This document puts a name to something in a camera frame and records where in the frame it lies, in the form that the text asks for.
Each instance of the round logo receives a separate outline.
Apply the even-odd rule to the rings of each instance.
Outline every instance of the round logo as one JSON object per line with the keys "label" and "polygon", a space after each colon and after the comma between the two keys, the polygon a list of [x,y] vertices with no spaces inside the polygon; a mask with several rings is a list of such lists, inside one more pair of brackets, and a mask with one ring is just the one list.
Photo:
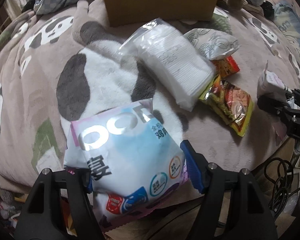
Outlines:
{"label": "round logo", "polygon": [[167,185],[168,176],[164,172],[157,173],[151,180],[150,195],[155,197],[159,195]]}
{"label": "round logo", "polygon": [[169,176],[172,179],[178,177],[181,171],[181,161],[178,156],[174,156],[169,164]]}

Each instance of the yellow snack packet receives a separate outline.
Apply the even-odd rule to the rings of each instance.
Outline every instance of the yellow snack packet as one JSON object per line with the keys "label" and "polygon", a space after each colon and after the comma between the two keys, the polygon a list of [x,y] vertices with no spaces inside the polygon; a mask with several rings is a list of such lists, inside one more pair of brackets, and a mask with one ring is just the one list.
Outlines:
{"label": "yellow snack packet", "polygon": [[218,75],[199,100],[209,105],[239,136],[244,135],[253,110],[253,101],[247,92]]}

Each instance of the blanket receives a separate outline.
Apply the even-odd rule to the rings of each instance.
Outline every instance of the blanket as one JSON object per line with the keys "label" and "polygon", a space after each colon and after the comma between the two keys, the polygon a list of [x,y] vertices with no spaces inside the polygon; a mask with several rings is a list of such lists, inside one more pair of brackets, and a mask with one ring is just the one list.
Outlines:
{"label": "blanket", "polygon": [[[154,116],[178,144],[188,139],[223,169],[252,170],[270,157],[282,141],[257,107],[257,83],[269,61],[289,88],[300,88],[299,59],[287,39],[245,10],[230,15],[216,8],[211,22],[169,23],[182,33],[208,27],[239,40],[233,58],[241,70],[228,81],[255,102],[243,138],[202,103],[192,112],[180,109],[142,61],[116,53],[142,23],[110,28],[103,0],[79,0],[41,18],[25,12],[0,36],[0,176],[31,186],[43,168],[61,170],[70,121],[146,98],[153,98]],[[187,182],[167,205],[198,196]]]}

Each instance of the white and pink package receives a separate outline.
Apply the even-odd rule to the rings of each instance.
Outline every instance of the white and pink package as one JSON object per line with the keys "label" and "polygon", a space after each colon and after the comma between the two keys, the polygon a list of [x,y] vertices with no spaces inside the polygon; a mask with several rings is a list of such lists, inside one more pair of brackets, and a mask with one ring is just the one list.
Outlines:
{"label": "white and pink package", "polygon": [[65,167],[89,168],[103,231],[149,214],[186,179],[183,151],[152,115],[152,99],[71,122]]}

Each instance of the cardboard box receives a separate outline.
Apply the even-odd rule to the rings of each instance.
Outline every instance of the cardboard box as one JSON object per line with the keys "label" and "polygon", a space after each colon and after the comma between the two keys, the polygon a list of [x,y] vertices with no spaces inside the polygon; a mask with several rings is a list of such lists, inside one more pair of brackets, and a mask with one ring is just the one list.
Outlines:
{"label": "cardboard box", "polygon": [[104,0],[110,26],[164,20],[209,21],[217,0]]}

